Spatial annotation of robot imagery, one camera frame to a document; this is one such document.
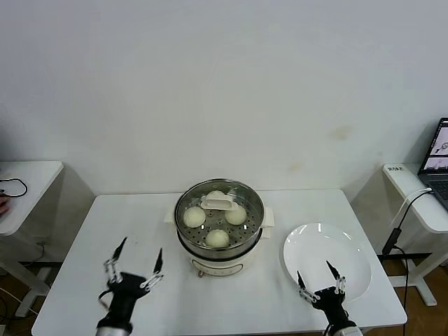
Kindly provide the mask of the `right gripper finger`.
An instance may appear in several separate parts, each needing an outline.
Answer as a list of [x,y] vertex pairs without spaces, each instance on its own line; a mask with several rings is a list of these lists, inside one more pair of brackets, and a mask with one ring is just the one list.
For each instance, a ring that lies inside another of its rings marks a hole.
[[307,290],[307,287],[305,286],[305,282],[300,275],[300,272],[297,271],[297,283],[299,287],[299,294],[302,299],[307,301],[308,303],[317,303],[317,301],[320,299],[319,296],[315,295],[314,293]]
[[328,260],[326,261],[326,264],[335,278],[335,293],[336,294],[345,294],[346,291],[346,277],[341,276],[339,271],[334,267]]

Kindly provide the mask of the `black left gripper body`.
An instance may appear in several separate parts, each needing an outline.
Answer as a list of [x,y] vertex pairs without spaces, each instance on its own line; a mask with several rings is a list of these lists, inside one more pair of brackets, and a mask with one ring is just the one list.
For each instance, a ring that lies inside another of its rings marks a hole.
[[141,287],[146,278],[126,272],[120,275],[121,282],[107,282],[108,289],[113,293],[109,312],[114,319],[130,322],[137,300],[146,295],[146,290]]

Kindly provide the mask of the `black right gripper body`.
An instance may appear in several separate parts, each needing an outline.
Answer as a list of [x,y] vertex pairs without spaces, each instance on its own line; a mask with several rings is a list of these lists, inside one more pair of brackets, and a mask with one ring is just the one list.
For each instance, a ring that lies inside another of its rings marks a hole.
[[335,286],[318,290],[314,293],[316,301],[312,306],[323,311],[330,326],[350,326],[351,322],[348,314],[342,306],[345,300],[345,293]]

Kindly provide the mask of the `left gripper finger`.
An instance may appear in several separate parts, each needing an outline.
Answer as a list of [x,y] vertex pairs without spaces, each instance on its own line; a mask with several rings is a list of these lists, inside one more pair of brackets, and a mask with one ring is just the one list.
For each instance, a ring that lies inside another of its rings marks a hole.
[[153,268],[153,273],[151,276],[140,284],[141,289],[152,289],[155,287],[164,277],[162,273],[163,259],[162,259],[162,248],[160,248],[155,266]]
[[127,237],[124,237],[120,245],[113,252],[112,256],[104,262],[104,270],[109,283],[120,283],[123,280],[120,268],[118,266],[118,260],[126,241]]

